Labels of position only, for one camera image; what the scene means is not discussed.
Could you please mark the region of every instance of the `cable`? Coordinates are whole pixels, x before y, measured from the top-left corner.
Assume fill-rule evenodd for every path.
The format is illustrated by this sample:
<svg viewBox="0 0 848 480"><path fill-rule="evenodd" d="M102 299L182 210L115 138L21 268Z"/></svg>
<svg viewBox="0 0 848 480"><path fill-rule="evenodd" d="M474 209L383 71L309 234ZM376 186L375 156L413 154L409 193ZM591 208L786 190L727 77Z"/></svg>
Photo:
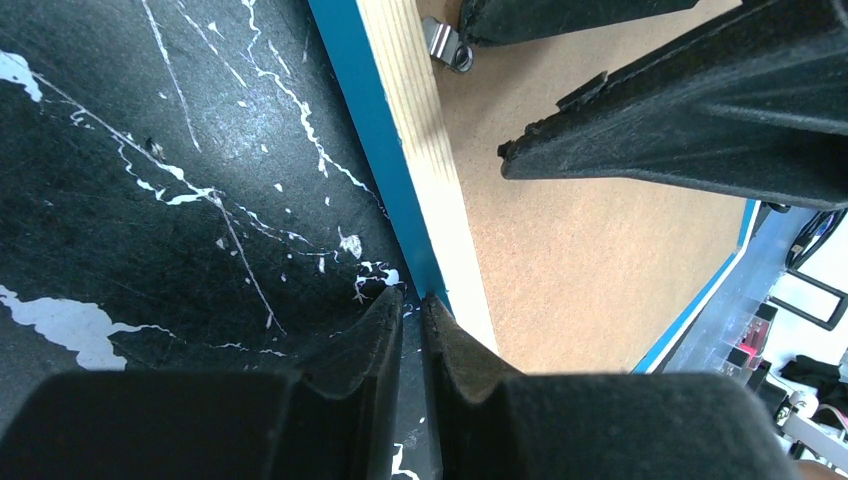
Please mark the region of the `cable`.
<svg viewBox="0 0 848 480"><path fill-rule="evenodd" d="M848 210L819 212L804 225L786 253L786 268L798 270L833 235Z"/></svg>

